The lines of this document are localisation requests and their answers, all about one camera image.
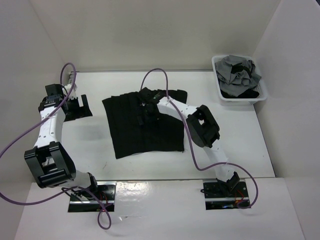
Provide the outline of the black skirt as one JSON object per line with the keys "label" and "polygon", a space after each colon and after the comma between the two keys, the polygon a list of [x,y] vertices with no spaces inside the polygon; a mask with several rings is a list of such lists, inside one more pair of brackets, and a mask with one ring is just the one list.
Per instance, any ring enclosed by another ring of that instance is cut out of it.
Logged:
{"label": "black skirt", "polygon": [[[163,91],[179,102],[187,102],[188,93],[185,90],[151,91]],[[102,100],[116,159],[152,151],[183,152],[184,125],[180,120],[161,114],[157,120],[144,120],[144,125],[139,126],[138,93],[129,92]]]}

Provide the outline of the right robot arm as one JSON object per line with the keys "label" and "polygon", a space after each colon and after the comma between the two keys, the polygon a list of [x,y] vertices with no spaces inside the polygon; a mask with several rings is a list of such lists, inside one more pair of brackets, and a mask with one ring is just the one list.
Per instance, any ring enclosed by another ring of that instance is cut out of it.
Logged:
{"label": "right robot arm", "polygon": [[227,164],[229,160],[220,142],[220,127],[209,108],[191,106],[167,96],[164,91],[154,93],[146,87],[138,92],[138,97],[147,120],[167,115],[184,124],[189,142],[202,148],[213,163],[220,163],[214,167],[218,189],[223,196],[231,196],[237,190],[240,178]]}

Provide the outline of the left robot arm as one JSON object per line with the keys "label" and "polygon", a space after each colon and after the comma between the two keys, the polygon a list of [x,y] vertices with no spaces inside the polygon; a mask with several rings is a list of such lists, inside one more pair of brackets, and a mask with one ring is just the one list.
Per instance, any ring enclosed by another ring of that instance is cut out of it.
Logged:
{"label": "left robot arm", "polygon": [[74,188],[75,195],[93,200],[100,193],[95,177],[89,172],[77,170],[62,145],[65,122],[93,115],[86,95],[77,97],[76,89],[72,84],[50,84],[45,87],[47,95],[38,107],[44,123],[40,126],[33,148],[25,151],[24,159],[40,188]]}

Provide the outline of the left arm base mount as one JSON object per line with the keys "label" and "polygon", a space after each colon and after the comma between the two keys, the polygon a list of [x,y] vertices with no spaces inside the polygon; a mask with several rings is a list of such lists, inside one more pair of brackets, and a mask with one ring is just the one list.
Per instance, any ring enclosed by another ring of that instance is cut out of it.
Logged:
{"label": "left arm base mount", "polygon": [[[97,190],[93,193],[108,212],[113,212],[115,209],[116,186],[115,181],[101,180],[97,182]],[[85,191],[71,190],[66,194],[69,196],[67,210],[69,213],[98,213],[102,209],[101,205]]]}

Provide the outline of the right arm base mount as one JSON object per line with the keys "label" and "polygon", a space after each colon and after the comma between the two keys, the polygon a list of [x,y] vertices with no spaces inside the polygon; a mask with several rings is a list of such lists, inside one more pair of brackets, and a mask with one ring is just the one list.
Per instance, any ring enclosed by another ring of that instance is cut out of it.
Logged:
{"label": "right arm base mount", "polygon": [[248,207],[251,204],[243,180],[230,193],[223,193],[217,180],[205,180],[200,192],[204,195],[206,210],[231,210],[238,209],[238,205]]}

